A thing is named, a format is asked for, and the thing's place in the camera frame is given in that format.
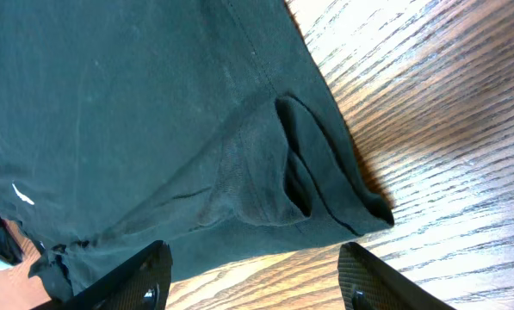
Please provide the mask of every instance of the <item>wood grain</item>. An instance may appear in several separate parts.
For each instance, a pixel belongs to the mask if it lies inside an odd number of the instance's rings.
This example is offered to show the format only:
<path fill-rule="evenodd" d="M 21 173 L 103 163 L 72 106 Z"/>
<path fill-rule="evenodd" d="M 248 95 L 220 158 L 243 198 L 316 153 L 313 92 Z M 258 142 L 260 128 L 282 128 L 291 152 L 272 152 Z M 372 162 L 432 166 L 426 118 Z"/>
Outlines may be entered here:
<path fill-rule="evenodd" d="M 453 307 L 514 309 L 514 1 L 288 7 L 394 207 L 395 228 L 358 242 Z M 173 283 L 167 308 L 343 309 L 337 259 L 231 263 Z"/>
<path fill-rule="evenodd" d="M 25 255 L 23 263 L 0 271 L 0 309 L 31 309 L 50 300 L 40 278 L 28 278 L 29 268 L 40 254 L 33 243 L 19 233 L 15 223 L 8 224 Z"/>

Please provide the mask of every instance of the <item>dark green t-shirt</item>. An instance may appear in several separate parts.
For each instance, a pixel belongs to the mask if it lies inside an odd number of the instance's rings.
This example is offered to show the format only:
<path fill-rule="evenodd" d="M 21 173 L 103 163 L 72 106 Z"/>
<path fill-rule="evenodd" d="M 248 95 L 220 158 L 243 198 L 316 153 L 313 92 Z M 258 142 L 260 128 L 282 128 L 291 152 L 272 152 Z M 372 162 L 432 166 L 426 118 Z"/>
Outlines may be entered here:
<path fill-rule="evenodd" d="M 156 239 L 181 280 L 393 224 L 281 0 L 0 2 L 0 214 L 53 296 Z"/>

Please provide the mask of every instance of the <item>stitching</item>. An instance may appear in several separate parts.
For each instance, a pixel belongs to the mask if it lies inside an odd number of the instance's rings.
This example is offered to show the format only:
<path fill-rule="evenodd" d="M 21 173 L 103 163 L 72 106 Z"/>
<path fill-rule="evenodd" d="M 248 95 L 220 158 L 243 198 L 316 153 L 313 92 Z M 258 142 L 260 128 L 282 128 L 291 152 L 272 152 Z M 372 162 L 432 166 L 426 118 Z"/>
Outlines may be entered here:
<path fill-rule="evenodd" d="M 230 8 L 232 9 L 232 13 L 236 16 L 236 19 L 238 20 L 238 25 L 239 27 L 241 28 L 243 34 L 245 35 L 245 38 L 247 39 L 247 42 L 249 42 L 249 45 L 251 46 L 251 49 L 253 51 L 253 56 L 254 56 L 254 61 L 256 62 L 256 65 L 259 66 L 260 70 L 258 70 L 261 74 L 264 75 L 264 77 L 266 78 L 266 80 L 268 81 L 268 84 L 270 85 L 270 87 L 272 88 L 272 90 L 274 90 L 274 92 L 276 93 L 276 95 L 278 95 L 279 93 L 277 92 L 276 90 L 276 87 L 274 87 L 274 84 L 272 83 L 272 80 L 271 78 L 269 77 L 268 75 L 268 72 L 266 72 L 266 69 L 264 68 L 264 65 L 263 65 L 263 62 L 261 61 L 260 57 L 258 56 L 257 54 L 257 49 L 255 48 L 255 46 L 253 45 L 253 42 L 251 41 L 251 39 L 249 38 L 249 35 L 247 34 L 247 31 L 245 30 L 245 26 L 244 24 L 241 22 L 241 18 L 239 18 L 239 15 L 238 13 L 236 12 L 232 2 L 230 0 L 227 0 L 228 4 L 230 5 Z"/>
<path fill-rule="evenodd" d="M 240 132 L 238 132 L 236 134 L 236 140 L 238 140 L 239 144 L 241 144 L 241 145 L 244 144 L 243 143 L 244 139 L 243 139 L 243 137 L 241 137 Z M 257 201 L 259 213 L 261 214 L 261 216 L 263 218 L 265 218 L 268 221 L 268 223 L 270 223 L 270 217 L 268 215 L 268 211 L 264 208 L 263 202 L 261 201 L 260 196 L 257 194 L 253 175 L 251 174 L 251 169 L 249 169 L 249 165 L 247 164 L 247 157 L 245 156 L 245 150 L 243 147 L 240 147 L 239 151 L 242 153 L 242 155 L 241 155 L 242 158 L 240 161 L 242 162 L 243 169 L 249 175 L 248 178 L 249 178 L 250 191 L 252 193 L 252 196 L 255 198 L 255 201 Z"/>

